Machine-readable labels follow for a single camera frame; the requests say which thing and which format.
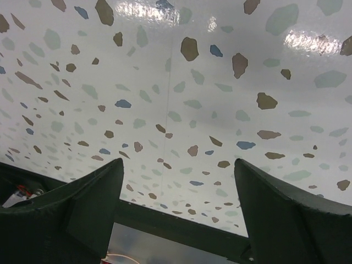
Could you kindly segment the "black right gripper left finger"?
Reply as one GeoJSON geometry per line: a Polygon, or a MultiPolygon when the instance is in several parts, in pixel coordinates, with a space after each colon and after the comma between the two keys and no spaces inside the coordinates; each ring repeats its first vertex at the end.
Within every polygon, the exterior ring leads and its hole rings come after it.
{"type": "Polygon", "coordinates": [[[122,159],[1,208],[1,263],[100,263],[123,185],[122,159]]]}

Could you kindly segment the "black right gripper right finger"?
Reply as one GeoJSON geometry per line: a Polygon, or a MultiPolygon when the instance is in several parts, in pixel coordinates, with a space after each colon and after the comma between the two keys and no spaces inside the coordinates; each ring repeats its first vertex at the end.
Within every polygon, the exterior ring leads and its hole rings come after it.
{"type": "Polygon", "coordinates": [[[236,189],[255,263],[351,263],[351,206],[238,158],[236,189]]]}

